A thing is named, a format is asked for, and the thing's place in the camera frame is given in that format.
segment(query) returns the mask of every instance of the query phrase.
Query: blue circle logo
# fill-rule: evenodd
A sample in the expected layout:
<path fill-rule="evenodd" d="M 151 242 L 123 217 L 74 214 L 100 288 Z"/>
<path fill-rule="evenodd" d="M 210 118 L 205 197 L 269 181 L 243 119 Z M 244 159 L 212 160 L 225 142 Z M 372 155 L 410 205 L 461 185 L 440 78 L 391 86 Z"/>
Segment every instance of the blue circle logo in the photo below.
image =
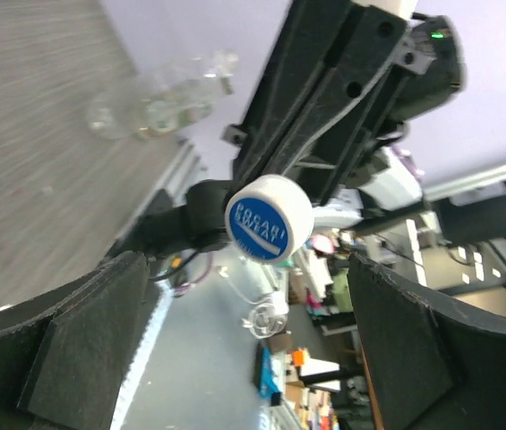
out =
<path fill-rule="evenodd" d="M 228 227 L 236 243 L 258 260 L 279 258 L 288 245 L 288 230 L 280 214 L 268 203 L 246 197 L 233 204 Z"/>

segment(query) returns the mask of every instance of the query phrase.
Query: transparent bottle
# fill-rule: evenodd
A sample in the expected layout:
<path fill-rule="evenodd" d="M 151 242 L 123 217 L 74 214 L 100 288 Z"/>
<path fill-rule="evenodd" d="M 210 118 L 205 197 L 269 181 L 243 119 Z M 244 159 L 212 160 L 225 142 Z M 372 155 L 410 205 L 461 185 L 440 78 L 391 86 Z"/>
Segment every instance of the transparent bottle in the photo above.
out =
<path fill-rule="evenodd" d="M 222 50 L 117 82 L 91 101 L 88 125 L 106 139 L 134 135 L 145 140 L 173 133 L 209 116 L 219 99 L 232 94 L 230 78 L 237 63 L 235 53 Z"/>

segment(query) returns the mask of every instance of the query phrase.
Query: white bottle cap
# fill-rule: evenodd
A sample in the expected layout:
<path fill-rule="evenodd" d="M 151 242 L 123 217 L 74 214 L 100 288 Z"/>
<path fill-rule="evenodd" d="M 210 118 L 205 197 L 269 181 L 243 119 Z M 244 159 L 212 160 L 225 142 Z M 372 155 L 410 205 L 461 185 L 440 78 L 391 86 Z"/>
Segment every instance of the white bottle cap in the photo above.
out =
<path fill-rule="evenodd" d="M 225 209 L 225 227 L 248 258 L 278 264 L 312 234 L 313 206 L 296 182 L 265 175 L 231 198 Z"/>

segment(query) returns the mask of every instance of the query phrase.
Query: white wall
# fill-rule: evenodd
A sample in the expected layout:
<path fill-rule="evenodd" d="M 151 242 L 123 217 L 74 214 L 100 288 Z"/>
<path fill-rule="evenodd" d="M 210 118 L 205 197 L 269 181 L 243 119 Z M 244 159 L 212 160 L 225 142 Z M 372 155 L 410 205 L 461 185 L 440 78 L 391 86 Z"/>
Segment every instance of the white wall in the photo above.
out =
<path fill-rule="evenodd" d="M 102 0 L 140 70 L 174 56 L 232 47 L 241 56 L 237 94 L 189 130 L 217 177 L 235 150 L 221 142 L 238 122 L 287 9 L 287 0 Z M 405 143 L 434 185 L 506 160 L 506 1 L 420 0 L 418 11 L 448 14 L 463 42 L 467 90 L 447 107 L 417 119 Z"/>

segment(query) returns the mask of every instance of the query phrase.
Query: table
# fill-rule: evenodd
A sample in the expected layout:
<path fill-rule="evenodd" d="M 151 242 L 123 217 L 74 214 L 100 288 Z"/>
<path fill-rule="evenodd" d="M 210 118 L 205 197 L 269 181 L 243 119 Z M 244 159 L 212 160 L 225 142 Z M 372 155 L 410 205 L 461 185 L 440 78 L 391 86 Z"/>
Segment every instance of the table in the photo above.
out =
<path fill-rule="evenodd" d="M 181 150 L 102 141 L 84 109 L 133 73 L 97 0 L 0 2 L 0 306 L 93 269 Z"/>

